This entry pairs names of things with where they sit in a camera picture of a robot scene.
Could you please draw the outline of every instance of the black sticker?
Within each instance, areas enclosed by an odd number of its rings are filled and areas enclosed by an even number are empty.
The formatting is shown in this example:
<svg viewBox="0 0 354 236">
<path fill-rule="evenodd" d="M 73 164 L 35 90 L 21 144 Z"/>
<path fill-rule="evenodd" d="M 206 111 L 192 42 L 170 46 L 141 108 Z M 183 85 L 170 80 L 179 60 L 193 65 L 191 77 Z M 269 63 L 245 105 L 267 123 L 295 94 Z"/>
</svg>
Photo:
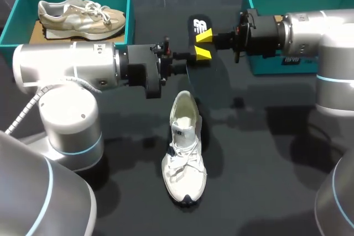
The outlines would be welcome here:
<svg viewBox="0 0 354 236">
<path fill-rule="evenodd" d="M 301 58 L 299 57 L 284 57 L 282 61 L 283 66 L 293 66 L 298 65 L 301 62 Z"/>
</svg>

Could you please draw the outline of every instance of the label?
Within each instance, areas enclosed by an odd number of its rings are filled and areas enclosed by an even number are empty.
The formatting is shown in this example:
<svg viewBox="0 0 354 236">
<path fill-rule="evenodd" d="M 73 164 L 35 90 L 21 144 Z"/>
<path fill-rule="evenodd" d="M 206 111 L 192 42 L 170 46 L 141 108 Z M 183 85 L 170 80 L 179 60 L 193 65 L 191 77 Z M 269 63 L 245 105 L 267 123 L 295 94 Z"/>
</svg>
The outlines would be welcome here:
<svg viewBox="0 0 354 236">
<path fill-rule="evenodd" d="M 200 33 L 203 33 L 207 30 L 206 22 L 204 20 L 194 19 L 193 25 L 194 25 L 194 32 L 195 33 L 200 34 Z"/>
<path fill-rule="evenodd" d="M 301 62 L 301 58 L 299 57 L 284 57 L 282 61 L 283 66 L 293 66 L 298 65 Z"/>
<path fill-rule="evenodd" d="M 309 21 L 309 17 L 306 15 L 306 13 L 299 13 L 296 15 L 296 17 L 298 18 L 298 20 L 300 22 L 308 22 Z"/>
</svg>

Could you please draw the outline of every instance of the white sneaker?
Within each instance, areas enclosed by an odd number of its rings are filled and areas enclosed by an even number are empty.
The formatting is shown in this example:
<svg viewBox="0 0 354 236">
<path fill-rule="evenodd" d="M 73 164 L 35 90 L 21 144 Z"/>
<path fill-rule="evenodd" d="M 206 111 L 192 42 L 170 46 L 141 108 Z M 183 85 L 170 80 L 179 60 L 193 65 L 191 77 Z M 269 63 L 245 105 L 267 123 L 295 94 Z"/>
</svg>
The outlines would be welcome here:
<svg viewBox="0 0 354 236">
<path fill-rule="evenodd" d="M 167 191 L 181 204 L 194 204 L 203 194 L 206 169 L 201 156 L 202 118 L 193 96 L 180 92 L 172 106 L 172 142 L 162 160 Z"/>
<path fill-rule="evenodd" d="M 88 0 L 39 1 L 38 17 L 47 39 L 104 40 L 124 32 L 125 14 Z"/>
</svg>

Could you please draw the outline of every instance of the new balance logo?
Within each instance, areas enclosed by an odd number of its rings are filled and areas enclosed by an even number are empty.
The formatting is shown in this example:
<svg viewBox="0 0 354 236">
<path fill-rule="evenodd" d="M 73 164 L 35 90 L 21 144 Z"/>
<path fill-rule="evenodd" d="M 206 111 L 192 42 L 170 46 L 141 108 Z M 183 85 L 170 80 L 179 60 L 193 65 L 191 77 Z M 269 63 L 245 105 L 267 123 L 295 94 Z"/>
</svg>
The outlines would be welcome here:
<svg viewBox="0 0 354 236">
<path fill-rule="evenodd" d="M 204 20 L 194 19 L 193 25 L 194 25 L 194 32 L 195 33 L 200 34 L 200 33 L 203 33 L 207 30 L 206 22 Z"/>
</svg>

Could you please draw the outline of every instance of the white cable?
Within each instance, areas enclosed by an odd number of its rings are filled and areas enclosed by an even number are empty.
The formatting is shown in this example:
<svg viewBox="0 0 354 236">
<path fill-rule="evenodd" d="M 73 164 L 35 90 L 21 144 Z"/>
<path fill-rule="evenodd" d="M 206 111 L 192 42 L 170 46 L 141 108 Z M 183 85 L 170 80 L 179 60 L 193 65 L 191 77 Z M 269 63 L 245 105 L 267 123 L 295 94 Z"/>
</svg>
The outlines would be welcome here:
<svg viewBox="0 0 354 236">
<path fill-rule="evenodd" d="M 96 92 L 96 93 L 102 93 L 102 91 L 94 88 L 91 84 L 89 84 L 87 81 L 78 78 L 78 77 L 69 77 L 65 76 L 60 79 L 61 82 L 63 81 L 72 81 L 75 83 L 78 83 L 79 85 L 82 85 L 84 88 L 88 89 L 89 91 Z M 19 114 L 19 116 L 15 119 L 15 121 L 10 125 L 10 127 L 5 131 L 5 134 L 11 135 L 13 131 L 16 129 L 16 127 L 19 125 L 19 123 L 23 120 L 23 118 L 29 113 L 29 111 L 32 109 L 32 107 L 39 101 L 39 99 L 45 95 L 48 91 L 50 91 L 54 85 L 47 85 L 43 87 L 40 91 L 36 93 L 36 95 L 27 103 L 27 105 L 23 108 L 22 112 Z"/>
</svg>

